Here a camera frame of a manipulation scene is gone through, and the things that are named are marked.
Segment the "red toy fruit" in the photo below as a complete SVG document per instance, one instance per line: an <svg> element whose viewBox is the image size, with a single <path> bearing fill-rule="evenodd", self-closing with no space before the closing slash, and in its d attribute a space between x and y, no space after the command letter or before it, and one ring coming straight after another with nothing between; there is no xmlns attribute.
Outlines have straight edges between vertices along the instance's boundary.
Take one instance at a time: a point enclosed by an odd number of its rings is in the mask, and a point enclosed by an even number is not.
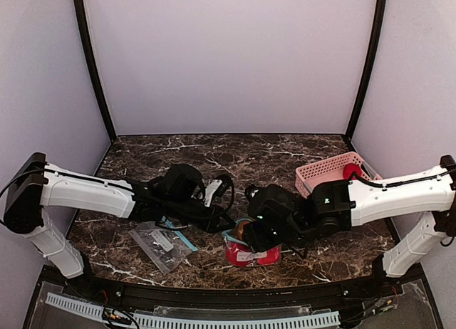
<svg viewBox="0 0 456 329"><path fill-rule="evenodd" d="M280 262L281 260L281 247L277 246L272 249L269 249L265 252L259 252L256 254L256 262L260 266L269 266L274 265L275 263Z"/></svg>

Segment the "brown toy kiwi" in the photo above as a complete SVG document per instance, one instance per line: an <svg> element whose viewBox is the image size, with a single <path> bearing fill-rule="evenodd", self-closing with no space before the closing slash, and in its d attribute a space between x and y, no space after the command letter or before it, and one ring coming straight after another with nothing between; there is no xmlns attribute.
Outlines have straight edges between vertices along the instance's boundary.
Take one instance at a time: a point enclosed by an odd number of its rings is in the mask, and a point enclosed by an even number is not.
<svg viewBox="0 0 456 329"><path fill-rule="evenodd" d="M247 221L239 222L234 229L229 232L229 235L238 241L243 241L244 227L248 224Z"/></svg>

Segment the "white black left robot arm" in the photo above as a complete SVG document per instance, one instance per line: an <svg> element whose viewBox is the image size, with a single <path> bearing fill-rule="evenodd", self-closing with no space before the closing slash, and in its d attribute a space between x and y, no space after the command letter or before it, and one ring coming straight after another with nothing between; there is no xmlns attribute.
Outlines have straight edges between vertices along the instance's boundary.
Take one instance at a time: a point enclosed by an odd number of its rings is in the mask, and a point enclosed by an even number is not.
<svg viewBox="0 0 456 329"><path fill-rule="evenodd" d="M6 197L1 224L27 238L67 279L89 276L88 260L53 224L45 209L68 207L115 216L133 222L152 221L164 227L168 219L207 233L235 226L226 207L213 204L234 191L227 174L205 185L202 173L189 164L173 164L163 176L149 181L102 179L71 172L33 153L2 189Z"/></svg>

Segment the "large clear zip bag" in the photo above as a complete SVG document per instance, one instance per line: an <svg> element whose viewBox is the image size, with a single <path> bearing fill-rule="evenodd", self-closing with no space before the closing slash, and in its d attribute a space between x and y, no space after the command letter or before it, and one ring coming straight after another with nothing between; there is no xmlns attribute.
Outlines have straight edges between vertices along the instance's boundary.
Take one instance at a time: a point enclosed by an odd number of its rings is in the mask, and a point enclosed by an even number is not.
<svg viewBox="0 0 456 329"><path fill-rule="evenodd" d="M225 258L236 267L270 266L281 260L281 247L254 253L242 240L244 225L250 219L239 219L233 229L222 232L225 243Z"/></svg>

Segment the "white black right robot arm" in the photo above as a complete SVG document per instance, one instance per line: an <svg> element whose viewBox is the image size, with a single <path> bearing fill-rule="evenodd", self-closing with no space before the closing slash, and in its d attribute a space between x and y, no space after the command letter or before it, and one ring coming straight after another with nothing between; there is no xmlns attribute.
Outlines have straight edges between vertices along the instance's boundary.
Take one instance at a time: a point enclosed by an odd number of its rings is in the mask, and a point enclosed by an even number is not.
<svg viewBox="0 0 456 329"><path fill-rule="evenodd" d="M281 244L303 246L379 219L420 213L415 227L373 262L377 281L400 278L434 245L455 237L455 160L450 155L424 172L369 181L356 172L322 182L306 195L276 184L246 188L242 241L255 253Z"/></svg>

